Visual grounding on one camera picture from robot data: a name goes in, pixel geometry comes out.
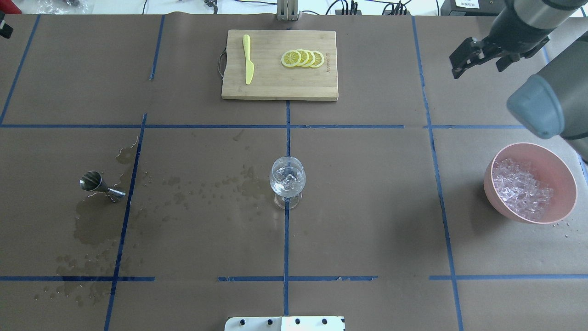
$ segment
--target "knife handle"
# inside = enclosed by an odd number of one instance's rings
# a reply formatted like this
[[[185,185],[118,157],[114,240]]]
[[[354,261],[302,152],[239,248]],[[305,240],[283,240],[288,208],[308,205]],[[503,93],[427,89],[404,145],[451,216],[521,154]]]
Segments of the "knife handle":
[[[251,38],[249,35],[243,35],[243,48],[245,49],[245,61],[249,61]]]

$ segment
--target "white bracket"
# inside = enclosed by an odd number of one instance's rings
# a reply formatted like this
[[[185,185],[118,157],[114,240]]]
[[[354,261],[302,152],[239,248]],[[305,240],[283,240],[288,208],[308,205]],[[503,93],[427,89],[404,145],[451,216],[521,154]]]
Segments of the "white bracket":
[[[345,317],[231,317],[225,331],[345,331]]]
[[[298,0],[278,0],[278,21],[298,21]]]

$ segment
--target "ice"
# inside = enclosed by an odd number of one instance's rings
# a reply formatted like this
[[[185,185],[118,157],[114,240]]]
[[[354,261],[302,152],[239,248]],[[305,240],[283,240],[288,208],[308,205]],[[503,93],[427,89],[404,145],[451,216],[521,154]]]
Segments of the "ice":
[[[531,163],[511,158],[494,162],[492,180],[500,199],[517,215],[531,221],[543,218],[553,189],[535,178]]]

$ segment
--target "blue joint cap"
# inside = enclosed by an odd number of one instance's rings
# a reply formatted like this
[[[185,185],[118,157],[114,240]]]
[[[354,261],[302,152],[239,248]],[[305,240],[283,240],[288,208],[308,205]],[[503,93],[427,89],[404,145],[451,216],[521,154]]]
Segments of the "blue joint cap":
[[[562,105],[545,78],[532,75],[506,101],[510,113],[539,138],[563,132]]]

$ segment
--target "blue tape line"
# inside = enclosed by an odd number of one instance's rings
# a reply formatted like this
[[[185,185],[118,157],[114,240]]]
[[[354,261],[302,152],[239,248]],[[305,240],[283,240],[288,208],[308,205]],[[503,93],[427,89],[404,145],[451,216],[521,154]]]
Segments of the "blue tape line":
[[[285,225],[284,225],[284,316],[290,314],[288,307],[289,301],[289,281],[290,281],[290,199],[286,199]]]
[[[145,128],[170,129],[170,128],[220,128],[220,129],[283,129],[285,125],[254,125],[254,124],[148,124]]]
[[[4,109],[2,109],[2,115],[0,115],[0,124],[2,124],[2,122],[4,122],[4,116],[6,116],[6,111],[8,110],[8,105],[10,104],[10,99],[12,98],[12,93],[14,92],[14,88],[16,87],[16,82],[18,81],[18,77],[21,75],[22,65],[25,63],[25,58],[29,52],[29,48],[31,47],[31,43],[33,41],[33,37],[35,36],[36,28],[39,25],[40,18],[41,18],[41,16],[37,15],[37,18],[35,20],[35,25],[33,25],[33,30],[31,31],[31,35],[29,36],[29,41],[26,43],[25,51],[22,54],[21,63],[18,64],[18,69],[16,70],[16,74],[14,75],[14,80],[12,80],[12,85],[10,86],[10,91],[8,92],[8,96],[6,97],[6,102],[4,103]]]
[[[157,46],[155,47],[155,56],[153,57],[153,67],[151,68],[151,75],[149,80],[155,78],[155,69],[157,68],[157,57],[159,56],[159,46],[161,45],[161,35],[163,34],[163,23],[165,22],[165,15],[161,15],[161,23],[159,24],[159,35],[157,36]]]
[[[125,245],[126,227],[129,223],[129,215],[131,213],[131,201],[133,193],[135,192],[135,178],[137,176],[137,168],[139,167],[139,157],[141,156],[141,146],[143,144],[143,134],[145,133],[145,123],[147,122],[147,114],[143,115],[143,122],[141,123],[141,133],[139,134],[139,141],[137,143],[137,151],[135,153],[135,165],[133,166],[133,173],[131,175],[131,187],[129,188],[129,196],[126,200],[125,219],[122,222],[121,240],[118,245],[118,254],[116,255],[116,264],[114,267],[114,279],[112,281],[111,296],[108,300],[108,310],[106,311],[106,320],[104,322],[104,331],[108,331],[110,327],[110,318],[112,316],[112,307],[114,305],[114,298],[116,295],[116,284],[118,273],[121,269],[122,249]]]
[[[431,145],[431,153],[433,155],[433,166],[435,168],[435,179],[437,181],[437,191],[439,193],[439,203],[441,204],[441,214],[443,217],[443,230],[445,231],[445,245],[447,247],[447,257],[449,259],[449,270],[452,275],[453,286],[453,300],[455,302],[455,311],[457,314],[457,325],[459,331],[463,331],[462,308],[459,302],[459,293],[457,291],[457,280],[455,279],[455,266],[453,264],[453,253],[451,248],[451,239],[449,238],[449,226],[447,225],[447,214],[445,212],[445,201],[443,200],[443,189],[441,187],[441,176],[439,175],[439,163],[437,162],[437,151],[435,150],[435,138],[433,136],[433,127],[431,123],[431,114],[429,111],[429,102],[425,93],[425,75],[423,73],[423,64],[420,57],[419,37],[416,30],[416,20],[412,18],[412,32],[415,36],[416,58],[419,65],[420,85],[423,93],[423,101],[425,103],[425,110],[427,115],[427,128],[429,130],[429,141]]]
[[[0,282],[112,282],[112,276],[0,276]],[[154,282],[155,277],[119,277],[119,282]]]
[[[545,46],[541,49],[543,51],[543,58],[545,59],[545,64],[549,64],[549,55],[547,54],[547,49]]]
[[[523,125],[431,125],[433,129],[524,129]]]
[[[283,282],[283,276],[236,276],[219,277],[219,282]]]
[[[292,282],[335,282],[338,280],[350,282],[371,282],[378,276],[290,276]]]
[[[452,280],[452,276],[429,276],[429,280]],[[456,280],[588,279],[588,274],[463,274]]]
[[[586,180],[586,184],[588,184],[588,171],[586,170],[586,163],[584,163],[580,154],[578,154],[578,161],[580,161],[580,167],[584,173],[584,179]]]
[[[292,125],[294,129],[404,129],[404,125],[346,125],[346,124],[311,124]]]
[[[290,101],[286,101],[286,156],[290,156]]]
[[[2,124],[2,128],[140,128],[137,124]]]

